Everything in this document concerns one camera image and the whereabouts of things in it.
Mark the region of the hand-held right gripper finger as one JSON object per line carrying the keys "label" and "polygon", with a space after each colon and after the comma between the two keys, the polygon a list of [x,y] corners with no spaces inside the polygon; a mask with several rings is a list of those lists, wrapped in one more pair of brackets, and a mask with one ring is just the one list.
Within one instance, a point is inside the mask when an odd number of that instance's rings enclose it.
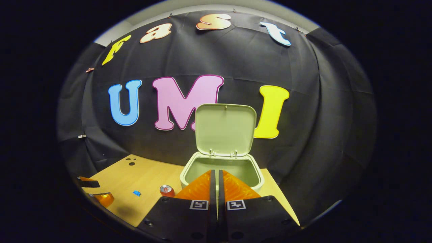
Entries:
{"label": "hand-held right gripper finger", "polygon": [[226,200],[227,182],[219,171],[218,242],[286,243],[301,227],[273,195]]}
{"label": "hand-held right gripper finger", "polygon": [[205,172],[175,197],[160,197],[137,230],[158,243],[216,242],[216,172]]}

